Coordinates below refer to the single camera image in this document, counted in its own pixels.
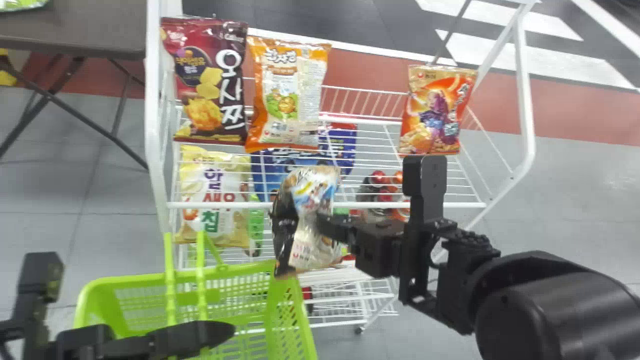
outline red floor stripe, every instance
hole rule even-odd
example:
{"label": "red floor stripe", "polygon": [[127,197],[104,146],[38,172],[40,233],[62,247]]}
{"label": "red floor stripe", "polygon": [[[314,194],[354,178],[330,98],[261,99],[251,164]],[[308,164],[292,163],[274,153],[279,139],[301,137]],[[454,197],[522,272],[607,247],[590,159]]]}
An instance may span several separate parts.
{"label": "red floor stripe", "polygon": [[[24,73],[33,76],[47,60],[46,55],[33,54]],[[325,83],[404,92],[408,88],[406,66],[412,63],[419,62],[332,49]],[[136,75],[144,73],[142,62],[123,65]],[[253,76],[252,65],[248,57],[243,67],[245,76]],[[60,64],[57,71],[52,71],[45,82],[50,83],[63,66]],[[123,81],[122,73],[108,61],[90,59],[63,91],[120,96]],[[538,136],[640,146],[640,94],[539,79],[531,80],[531,92]],[[130,97],[143,96],[142,87],[132,85]],[[252,102],[253,88],[249,83],[245,97],[247,103]],[[514,76],[488,74],[470,105],[485,129],[519,133]]]}

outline folding table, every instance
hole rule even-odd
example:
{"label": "folding table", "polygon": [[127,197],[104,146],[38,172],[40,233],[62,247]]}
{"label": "folding table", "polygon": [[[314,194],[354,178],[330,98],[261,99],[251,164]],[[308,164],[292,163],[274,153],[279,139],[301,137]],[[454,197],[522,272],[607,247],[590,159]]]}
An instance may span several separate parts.
{"label": "folding table", "polygon": [[[0,145],[0,158],[42,109],[52,102],[111,140],[143,168],[147,168],[145,160],[117,138],[129,85],[133,81],[144,86],[144,82],[133,76],[118,60],[144,58],[146,5],[146,0],[51,0],[43,8],[0,13],[0,47],[54,54],[33,79],[17,71],[7,56],[0,56],[0,70],[7,71],[34,91],[20,121]],[[40,87],[40,77],[50,72],[64,57],[71,58],[64,72],[47,90]],[[110,131],[56,97],[87,58],[108,59],[125,74],[122,96]],[[34,101],[37,94],[41,98]]]}

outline orange snack bag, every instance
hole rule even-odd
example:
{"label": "orange snack bag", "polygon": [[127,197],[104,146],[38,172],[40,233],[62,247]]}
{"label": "orange snack bag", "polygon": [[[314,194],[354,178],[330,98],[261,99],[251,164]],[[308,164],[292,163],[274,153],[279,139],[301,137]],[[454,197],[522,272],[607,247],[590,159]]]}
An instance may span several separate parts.
{"label": "orange snack bag", "polygon": [[460,121],[476,83],[475,70],[410,65],[410,95],[402,116],[400,155],[457,154]]}
{"label": "orange snack bag", "polygon": [[244,148],[318,148],[329,44],[247,37],[255,62],[254,116]]}

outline white floor stripe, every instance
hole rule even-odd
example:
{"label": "white floor stripe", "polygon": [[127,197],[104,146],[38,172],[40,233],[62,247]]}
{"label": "white floor stripe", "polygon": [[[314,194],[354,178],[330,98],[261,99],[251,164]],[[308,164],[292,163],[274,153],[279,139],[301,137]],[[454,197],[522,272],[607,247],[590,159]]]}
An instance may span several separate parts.
{"label": "white floor stripe", "polygon": [[[316,42],[316,43],[317,42],[328,42],[336,49],[342,49],[342,50],[348,50],[348,51],[356,51],[358,53],[365,53],[365,54],[389,56],[389,57],[392,57],[392,58],[402,58],[402,59],[410,59],[410,60],[417,60],[417,61],[424,61],[424,62],[431,62],[431,60],[433,60],[433,56],[431,56],[431,55],[410,53],[408,51],[383,49],[381,47],[350,44],[350,43],[347,43],[347,42],[326,40],[326,39],[320,39],[320,38],[304,37],[302,35],[293,35],[293,34],[287,34],[287,33],[280,33],[280,32],[271,31],[271,30],[262,30],[262,29],[249,28],[248,34],[249,35],[253,35],[253,36],[257,36],[257,37],[278,38],[278,39],[282,39],[282,40],[298,41],[298,42]],[[453,61],[452,59],[448,59],[448,58],[440,58],[438,63],[444,64],[444,65],[452,65],[452,66],[456,66],[457,65],[455,61]]]}
{"label": "white floor stripe", "polygon": [[[418,2],[418,5],[425,11],[456,16],[465,3],[465,0],[416,0],[416,2]],[[515,12],[516,9],[508,6],[473,0],[469,4],[463,17],[465,19],[505,26],[509,23]],[[534,33],[582,41],[580,35],[576,34],[569,25],[555,16],[529,12],[524,19],[524,28]]]}
{"label": "white floor stripe", "polygon": [[[600,5],[593,2],[593,0],[572,1],[640,58],[640,36],[638,36],[638,34],[631,31],[622,22],[607,12],[607,10],[604,10]],[[638,67],[640,68],[640,59],[638,59]]]}
{"label": "white floor stripe", "polygon": [[[444,38],[447,34],[444,30],[436,30],[436,32],[440,38]],[[447,44],[447,49],[456,61],[480,65],[494,43],[494,40],[487,38],[455,33]],[[514,55],[513,44],[507,44],[493,67],[515,70]],[[526,55],[529,72],[532,74],[621,88],[636,88],[603,59],[531,46],[527,47]]]}
{"label": "white floor stripe", "polygon": [[[531,3],[531,0],[505,0],[505,1],[509,1],[510,3],[516,3],[516,4],[529,4],[529,3]],[[542,1],[536,0],[536,3],[540,4],[540,3],[542,3]]]}

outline held snack bag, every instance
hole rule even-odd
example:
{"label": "held snack bag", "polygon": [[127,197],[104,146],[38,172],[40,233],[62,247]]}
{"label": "held snack bag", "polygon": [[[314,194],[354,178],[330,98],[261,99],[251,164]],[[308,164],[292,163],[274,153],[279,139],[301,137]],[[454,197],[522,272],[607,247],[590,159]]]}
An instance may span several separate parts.
{"label": "held snack bag", "polygon": [[188,117],[174,140],[244,144],[246,31],[239,21],[162,18],[161,38],[175,61],[176,95]]}
{"label": "held snack bag", "polygon": [[317,149],[329,44],[247,37],[255,62],[255,116],[244,148]]}
{"label": "held snack bag", "polygon": [[400,130],[400,155],[457,154],[460,120],[476,83],[475,70],[410,65]]}
{"label": "held snack bag", "polygon": [[[182,145],[180,163],[180,196],[186,202],[248,202],[255,194],[249,193],[248,156],[207,151],[193,145]],[[196,234],[204,230],[213,244],[220,247],[250,247],[252,212],[247,208],[183,209],[182,226],[177,242],[193,242]],[[260,221],[263,212],[258,214]]]}
{"label": "held snack bag", "polygon": [[356,124],[332,122],[319,128],[318,151],[271,148],[254,152],[253,186],[260,201],[274,201],[282,181],[297,168],[335,165],[340,167],[341,175],[349,175],[355,158],[356,130]]}
{"label": "held snack bag", "polygon": [[340,168],[298,168],[280,186],[271,211],[277,277],[324,268],[342,260],[342,246],[321,236],[316,216],[330,214]]}

